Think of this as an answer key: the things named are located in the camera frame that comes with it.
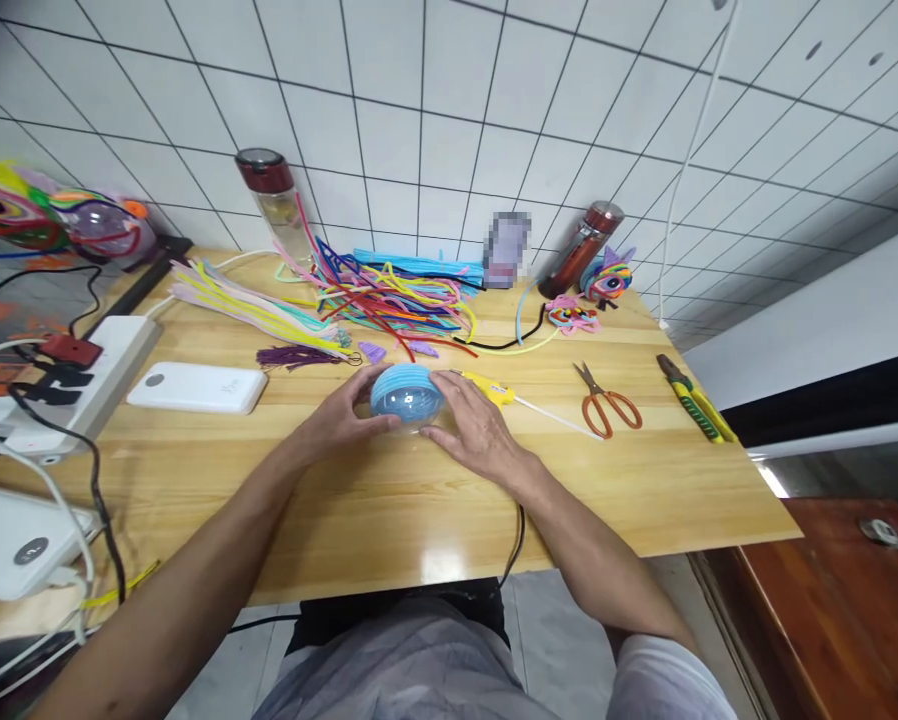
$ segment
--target finger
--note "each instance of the finger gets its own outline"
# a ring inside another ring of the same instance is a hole
[[[391,432],[400,425],[402,425],[402,420],[398,415],[377,415],[368,420],[357,421],[355,432],[359,438],[370,438]]]
[[[419,431],[419,434],[432,440],[436,445],[449,453],[453,460],[459,460],[462,456],[462,441],[448,430],[444,430],[437,425],[426,425]]]
[[[347,398],[355,401],[360,392],[369,387],[376,381],[384,371],[392,367],[392,363],[378,363],[376,365],[366,365],[359,368],[352,377],[342,384],[340,388]]]
[[[470,408],[480,408],[485,403],[493,405],[492,401],[486,397],[485,393],[482,392],[482,390],[480,390],[479,387],[469,378],[463,377],[459,373],[454,372],[446,372],[444,373],[444,377],[447,377],[450,382],[452,382],[462,391],[463,397],[469,403]]]
[[[466,397],[462,387],[456,380],[458,377],[458,375],[451,372],[439,371],[429,373],[429,379],[442,393],[453,415],[460,415],[472,410],[469,398]]]

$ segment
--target floor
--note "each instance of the floor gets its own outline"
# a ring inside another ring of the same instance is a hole
[[[703,660],[740,720],[757,715],[685,555],[648,561],[692,627]],[[605,718],[615,665],[602,628],[580,611],[556,570],[513,575],[503,587],[513,665],[526,691],[567,720]],[[294,605],[246,608],[236,624],[297,611]],[[226,638],[170,713],[170,720],[248,720],[276,681],[292,622]]]
[[[898,442],[761,460],[782,497],[877,497],[898,502]]]

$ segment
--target plug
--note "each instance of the plug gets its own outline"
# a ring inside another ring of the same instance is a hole
[[[13,383],[12,387],[25,391],[26,400],[30,402],[44,402],[46,405],[53,407],[75,405],[79,396],[82,395],[78,390],[40,387],[32,383]]]
[[[50,335],[39,346],[39,353],[56,362],[71,363],[79,370],[88,370],[99,359],[102,347],[71,335]]]
[[[92,373],[80,372],[69,363],[44,363],[41,360],[33,360],[30,364],[37,370],[42,370],[61,387],[85,387],[92,382]]]

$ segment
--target brown cabinet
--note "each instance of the brown cabinet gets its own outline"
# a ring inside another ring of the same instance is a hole
[[[898,718],[898,533],[887,500],[791,499],[801,540],[705,553],[780,718]]]

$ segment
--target yellow glue gun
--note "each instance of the yellow glue gun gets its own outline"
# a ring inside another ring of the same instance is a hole
[[[453,370],[454,373],[462,375],[467,380],[472,380],[476,387],[482,391],[482,394],[489,398],[489,401],[496,407],[503,405],[511,405],[516,399],[516,391],[511,388],[505,388],[495,380],[490,380],[476,373],[463,372],[462,370]]]

